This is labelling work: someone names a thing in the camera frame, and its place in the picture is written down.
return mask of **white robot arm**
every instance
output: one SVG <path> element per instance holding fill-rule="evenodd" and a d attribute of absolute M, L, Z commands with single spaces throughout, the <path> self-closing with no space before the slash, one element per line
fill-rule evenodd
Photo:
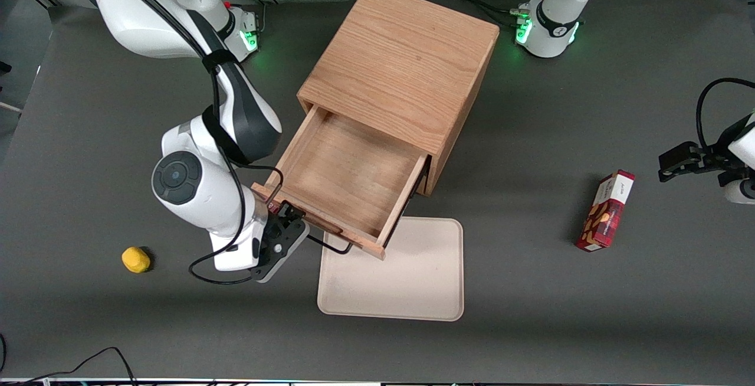
<path fill-rule="evenodd" d="M 755 88 L 755 82 L 736 77 L 722 77 L 711 82 L 698 99 L 696 123 L 700 146 L 687 141 L 660 155 L 658 179 L 666 182 L 683 174 L 723 171 L 718 176 L 718 182 L 726 199 L 732 203 L 755 205 L 755 112 L 726 128 L 711 146 L 703 136 L 703 101 L 715 85 L 723 83 Z"/>
<path fill-rule="evenodd" d="M 248 166 L 273 152 L 281 134 L 275 112 L 201 13 L 178 0 L 95 1 L 116 41 L 130 51 L 153 58 L 199 57 L 210 72 L 216 102 L 163 135 L 153 193 L 173 213 L 209 232 L 214 251 L 192 263 L 193 275 L 216 284 L 266 282 L 309 227 L 303 214 L 270 213 L 266 201 L 240 186 L 231 164 Z M 254 271 L 231 282 L 192 271 L 210 257 L 220 271 Z"/>
<path fill-rule="evenodd" d="M 577 20 L 588 0 L 531 0 L 520 5 L 529 10 L 516 42 L 533 55 L 555 57 L 574 41 Z"/>

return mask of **yellow object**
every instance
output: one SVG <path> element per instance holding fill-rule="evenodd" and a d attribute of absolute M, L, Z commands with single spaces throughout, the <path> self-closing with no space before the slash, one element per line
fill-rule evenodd
<path fill-rule="evenodd" d="M 127 248 L 121 255 L 121 260 L 126 269 L 132 273 L 143 273 L 149 269 L 152 261 L 149 256 L 140 248 Z"/>

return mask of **wood grain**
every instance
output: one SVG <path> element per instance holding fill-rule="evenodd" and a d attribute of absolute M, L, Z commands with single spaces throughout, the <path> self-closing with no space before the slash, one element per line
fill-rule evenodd
<path fill-rule="evenodd" d="M 412 174 L 409 176 L 410 178 L 418 178 L 422 174 L 422 170 L 425 166 L 425 161 L 426 157 L 418 158 L 417 163 L 415 164 L 415 168 L 412 169 Z M 404 209 L 404 201 L 407 201 L 412 193 L 415 192 L 415 184 L 416 181 L 407 182 L 404 186 L 404 189 L 401 190 L 401 194 L 398 198 L 399 205 L 393 207 L 393 210 L 391 210 L 390 214 L 388 215 L 388 219 L 385 221 L 385 225 L 383 225 L 383 231 L 380 232 L 380 236 L 377 238 L 378 246 L 385 246 L 386 241 L 388 241 L 389 235 L 393 230 L 393 225 L 396 224 L 396 222 L 399 222 L 399 217 L 401 216 L 401 212 Z"/>
<path fill-rule="evenodd" d="M 289 200 L 312 224 L 379 256 L 425 160 L 406 142 L 313 106 L 278 162 L 285 181 L 275 201 Z M 265 187 L 277 181 L 271 174 Z"/>
<path fill-rule="evenodd" d="M 270 196 L 270 193 L 272 193 L 271 189 L 261 184 L 257 184 L 256 182 L 251 186 L 251 189 L 259 196 L 266 199 L 268 196 Z M 341 222 L 340 220 L 330 217 L 328 214 L 319 211 L 314 206 L 305 203 L 304 201 L 299 200 L 292 195 L 288 195 L 286 192 L 278 192 L 273 200 L 275 206 L 280 206 L 283 201 L 288 201 L 288 203 L 291 203 L 294 208 L 302 209 L 302 211 L 304 211 L 305 213 L 304 219 L 306 219 L 310 224 L 315 225 L 323 231 L 337 235 L 340 238 L 348 241 L 349 243 L 355 244 L 363 251 L 366 251 L 367 253 L 371 254 L 374 257 L 377 257 L 378 259 L 385 259 L 385 249 L 383 248 L 383 246 L 379 246 L 371 238 L 360 235 L 359 230 L 357 230 L 356 228 L 351 227 L 350 225 L 343 225 L 343 222 Z"/>
<path fill-rule="evenodd" d="M 428 1 L 358 0 L 297 96 L 424 150 L 432 190 L 497 37 Z"/>
<path fill-rule="evenodd" d="M 451 154 L 451 150 L 453 150 L 454 144 L 456 144 L 456 138 L 459 138 L 459 133 L 461 133 L 461 128 L 464 127 L 464 122 L 467 121 L 467 116 L 469 115 L 470 110 L 472 109 L 472 104 L 474 104 L 474 100 L 477 98 L 477 93 L 480 92 L 480 85 L 482 84 L 482 79 L 485 74 L 485 69 L 488 68 L 488 63 L 492 55 L 493 55 L 493 47 L 490 48 L 490 52 L 488 53 L 487 58 L 485 58 L 485 61 L 482 63 L 482 65 L 480 65 L 480 73 L 477 75 L 477 79 L 475 79 L 475 82 L 472 85 L 470 92 L 467 95 L 466 103 L 464 103 L 464 106 L 461 108 L 461 111 L 459 112 L 458 117 L 456 117 L 456 122 L 454 123 L 454 127 L 451 128 L 451 132 L 448 134 L 448 139 L 446 139 L 445 146 L 443 147 L 443 151 L 440 153 L 440 155 L 438 155 L 437 157 L 433 157 L 431 160 L 431 165 L 429 166 L 429 172 L 427 174 L 426 184 L 424 184 L 424 187 L 421 189 L 422 190 L 421 194 L 424 196 L 431 195 L 432 190 L 435 189 L 435 186 L 438 183 L 440 173 L 441 171 L 443 171 L 443 166 L 445 166 L 445 163 L 448 161 L 448 157 Z"/>

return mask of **plastic tray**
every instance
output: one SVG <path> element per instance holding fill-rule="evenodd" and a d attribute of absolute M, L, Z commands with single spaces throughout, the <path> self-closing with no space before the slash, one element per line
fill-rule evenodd
<path fill-rule="evenodd" d="M 335 248 L 347 243 L 326 233 Z M 464 235 L 453 219 L 402 217 L 381 261 L 323 248 L 317 306 L 329 315 L 456 321 L 464 313 Z"/>

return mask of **gray table surface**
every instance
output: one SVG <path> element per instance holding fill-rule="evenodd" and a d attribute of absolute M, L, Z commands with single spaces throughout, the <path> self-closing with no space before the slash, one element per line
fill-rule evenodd
<path fill-rule="evenodd" d="M 268 10 L 246 68 L 285 133 L 263 162 L 304 119 L 295 93 L 350 4 Z M 3 375 L 116 345 L 141 377 L 752 384 L 755 211 L 728 203 L 714 174 L 656 177 L 659 154 L 695 139 L 704 85 L 755 77 L 745 4 L 593 0 L 557 60 L 502 30 L 437 191 L 407 210 L 464 226 L 466 311 L 453 323 L 320 313 L 313 243 L 268 284 L 191 278 L 207 235 L 153 198 L 149 176 L 162 133 L 210 103 L 207 74 L 127 52 L 94 10 L 55 9 L 0 174 Z M 713 92 L 710 140 L 752 101 L 734 85 Z M 572 243 L 597 179 L 618 168 L 637 181 L 614 246 L 586 254 Z M 156 270 L 127 272 L 128 246 L 154 249 Z M 80 375 L 124 373 L 103 356 Z"/>

